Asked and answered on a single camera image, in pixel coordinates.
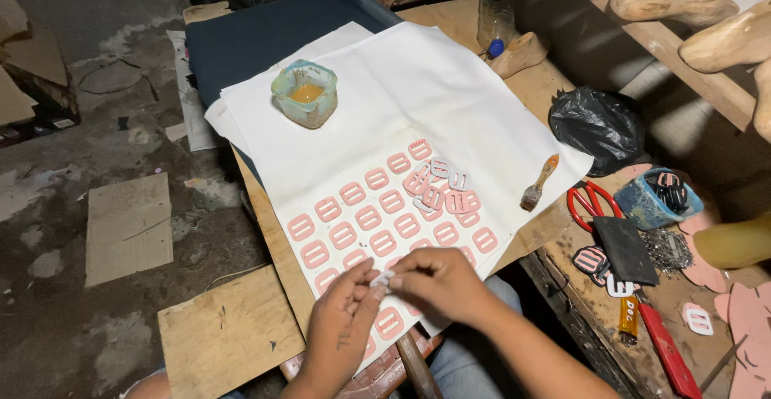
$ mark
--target metal shavings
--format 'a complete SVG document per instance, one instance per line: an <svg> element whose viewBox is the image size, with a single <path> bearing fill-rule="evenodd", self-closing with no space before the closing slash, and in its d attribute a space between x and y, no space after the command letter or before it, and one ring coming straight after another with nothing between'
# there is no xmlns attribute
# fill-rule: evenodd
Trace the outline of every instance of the metal shavings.
<svg viewBox="0 0 771 399"><path fill-rule="evenodd" d="M673 272L693 266L693 255L679 233L654 229L642 232L642 240L653 265L661 271Z"/></svg>

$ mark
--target right hand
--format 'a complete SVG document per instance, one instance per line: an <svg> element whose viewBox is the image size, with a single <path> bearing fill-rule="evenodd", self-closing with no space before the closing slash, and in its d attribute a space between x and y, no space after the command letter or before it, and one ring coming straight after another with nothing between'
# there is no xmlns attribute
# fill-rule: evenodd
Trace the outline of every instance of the right hand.
<svg viewBox="0 0 771 399"><path fill-rule="evenodd" d="M389 287L407 301L412 296L433 306L440 315L477 327L491 307L503 304L479 280L457 248L419 248L391 267Z"/></svg>

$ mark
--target hand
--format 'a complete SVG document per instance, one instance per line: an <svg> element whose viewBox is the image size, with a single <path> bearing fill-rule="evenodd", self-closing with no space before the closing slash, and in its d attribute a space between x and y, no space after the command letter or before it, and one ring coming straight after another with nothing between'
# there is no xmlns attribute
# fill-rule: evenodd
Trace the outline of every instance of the hand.
<svg viewBox="0 0 771 399"><path fill-rule="evenodd" d="M420 309L428 303L440 315L474 328L475 321L500 302L457 248L419 248L391 270L396 275L389 287L408 302Z"/></svg>
<svg viewBox="0 0 771 399"><path fill-rule="evenodd" d="M373 263L368 258L343 272L313 305L302 369L283 397L333 397L351 380L386 296L385 286L368 286L379 274Z"/></svg>

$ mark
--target sandpaper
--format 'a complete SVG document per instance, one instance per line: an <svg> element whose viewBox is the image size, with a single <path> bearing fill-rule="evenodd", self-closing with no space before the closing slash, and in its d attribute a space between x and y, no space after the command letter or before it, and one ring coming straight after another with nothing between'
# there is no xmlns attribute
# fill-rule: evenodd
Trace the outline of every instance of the sandpaper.
<svg viewBox="0 0 771 399"><path fill-rule="evenodd" d="M632 220L594 217L594 226L602 239L605 254L611 259L614 276L641 285L659 284L656 268Z"/></svg>

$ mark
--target plastic bottle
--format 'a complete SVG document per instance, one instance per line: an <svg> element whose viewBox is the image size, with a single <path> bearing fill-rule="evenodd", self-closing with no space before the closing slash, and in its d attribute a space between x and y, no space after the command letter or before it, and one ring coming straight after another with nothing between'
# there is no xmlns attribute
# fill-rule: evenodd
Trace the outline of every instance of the plastic bottle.
<svg viewBox="0 0 771 399"><path fill-rule="evenodd" d="M771 211L754 220L698 231L693 243L699 255L718 269L743 268L771 258Z"/></svg>
<svg viewBox="0 0 771 399"><path fill-rule="evenodd" d="M479 46L497 57L509 46L515 34L512 0L479 0Z"/></svg>

